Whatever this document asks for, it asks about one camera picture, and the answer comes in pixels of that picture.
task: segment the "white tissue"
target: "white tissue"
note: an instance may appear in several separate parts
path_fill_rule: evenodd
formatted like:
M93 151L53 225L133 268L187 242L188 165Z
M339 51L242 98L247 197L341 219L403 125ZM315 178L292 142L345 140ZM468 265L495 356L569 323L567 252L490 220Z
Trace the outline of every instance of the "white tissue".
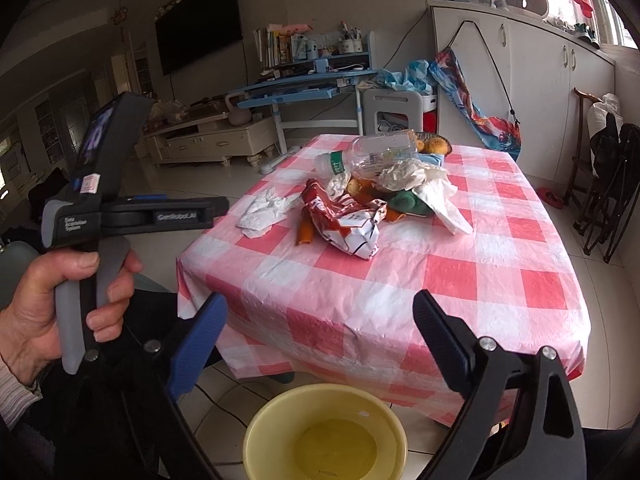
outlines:
M255 196L236 226L247 238L259 238L267 234L272 225L287 217L287 211L296 205L299 196L300 193L276 196L273 187L268 187Z
M402 191L421 186L428 180L447 178L447 170L422 162L417 158L400 160L393 166L383 170L377 178L377 183L389 191Z
M457 191L458 188L444 178L429 180L412 189L413 194L433 209L433 212L442 220L449 231L453 234L465 233L469 235L474 229L449 200Z
M331 180L324 189L326 191L329 200L338 200L344 195L344 190L347 189L347 184L351 179L351 173L349 171L343 171L331 177Z

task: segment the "green object on table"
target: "green object on table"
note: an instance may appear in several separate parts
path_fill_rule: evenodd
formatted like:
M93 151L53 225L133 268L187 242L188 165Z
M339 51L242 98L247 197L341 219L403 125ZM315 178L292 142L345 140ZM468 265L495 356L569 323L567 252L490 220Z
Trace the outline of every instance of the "green object on table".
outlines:
M433 210L411 191L398 191L396 195L388 201L389 207L401 213L411 213L413 215L431 216Z

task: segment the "metal screw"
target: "metal screw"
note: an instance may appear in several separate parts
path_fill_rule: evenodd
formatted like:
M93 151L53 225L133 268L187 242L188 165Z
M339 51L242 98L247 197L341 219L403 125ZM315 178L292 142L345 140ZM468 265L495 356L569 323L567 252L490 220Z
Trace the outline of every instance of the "metal screw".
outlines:
M150 354L155 354L160 351L162 348L162 344L158 341L158 339L150 339L145 343L145 352L149 352Z
M495 342L493 337L481 337L480 338L480 348L487 350L488 352L493 352L496 348L498 348L498 343Z
M95 349L87 350L84 354L84 360L92 363L98 358L98 351Z
M542 349L542 355L547 359L553 361L558 355L558 352L556 352L556 349L551 346L545 346Z

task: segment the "sleeve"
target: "sleeve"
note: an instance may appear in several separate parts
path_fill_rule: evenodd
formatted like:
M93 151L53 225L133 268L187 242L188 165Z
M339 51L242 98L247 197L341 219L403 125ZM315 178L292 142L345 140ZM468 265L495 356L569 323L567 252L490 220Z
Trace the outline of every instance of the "sleeve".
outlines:
M0 359L0 415L10 430L27 408L41 398L42 393L37 382L33 388L27 388Z

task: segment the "row of books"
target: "row of books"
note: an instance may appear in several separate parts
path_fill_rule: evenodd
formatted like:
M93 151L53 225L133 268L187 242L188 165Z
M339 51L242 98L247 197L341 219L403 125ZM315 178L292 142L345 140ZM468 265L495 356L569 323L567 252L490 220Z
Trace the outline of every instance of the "row of books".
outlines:
M292 44L295 36L284 36L278 32L282 25L269 24L267 27L254 30L255 47L262 68L271 68L281 63L293 61Z

